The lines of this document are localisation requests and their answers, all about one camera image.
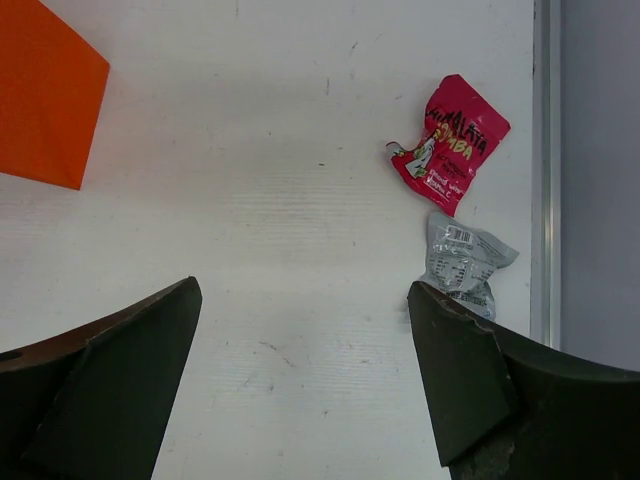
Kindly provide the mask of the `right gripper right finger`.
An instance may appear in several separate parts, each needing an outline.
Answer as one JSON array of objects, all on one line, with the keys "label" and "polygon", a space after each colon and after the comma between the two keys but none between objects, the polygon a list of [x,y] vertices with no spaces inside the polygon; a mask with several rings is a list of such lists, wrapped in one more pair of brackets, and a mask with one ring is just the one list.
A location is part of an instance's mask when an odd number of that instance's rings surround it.
[{"label": "right gripper right finger", "polygon": [[635,479],[639,375],[537,343],[423,283],[411,330],[440,464],[454,479]]}]

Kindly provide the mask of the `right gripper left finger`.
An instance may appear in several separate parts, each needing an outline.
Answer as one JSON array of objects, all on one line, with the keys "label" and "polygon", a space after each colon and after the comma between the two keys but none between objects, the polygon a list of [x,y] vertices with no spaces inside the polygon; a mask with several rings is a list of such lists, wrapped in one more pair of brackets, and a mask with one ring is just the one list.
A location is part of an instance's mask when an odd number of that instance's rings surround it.
[{"label": "right gripper left finger", "polygon": [[202,306],[187,277],[1,355],[4,479],[151,478]]}]

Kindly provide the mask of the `silver snack packet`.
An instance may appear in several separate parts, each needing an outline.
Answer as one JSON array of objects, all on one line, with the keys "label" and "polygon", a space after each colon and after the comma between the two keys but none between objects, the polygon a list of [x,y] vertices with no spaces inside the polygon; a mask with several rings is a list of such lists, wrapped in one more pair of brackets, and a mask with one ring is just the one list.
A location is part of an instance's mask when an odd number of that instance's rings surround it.
[{"label": "silver snack packet", "polygon": [[491,233],[433,212],[427,220],[425,272],[420,280],[479,317],[494,321],[489,278],[518,256],[517,250]]}]

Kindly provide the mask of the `red candy packet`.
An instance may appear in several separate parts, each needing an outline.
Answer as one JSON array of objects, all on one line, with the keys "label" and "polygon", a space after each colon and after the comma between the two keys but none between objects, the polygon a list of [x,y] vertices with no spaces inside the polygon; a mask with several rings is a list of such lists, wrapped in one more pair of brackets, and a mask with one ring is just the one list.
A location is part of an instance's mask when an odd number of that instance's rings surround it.
[{"label": "red candy packet", "polygon": [[453,217],[478,169],[510,132],[510,123],[461,75],[444,77],[429,98],[422,137],[406,149],[386,145],[396,172],[415,193]]}]

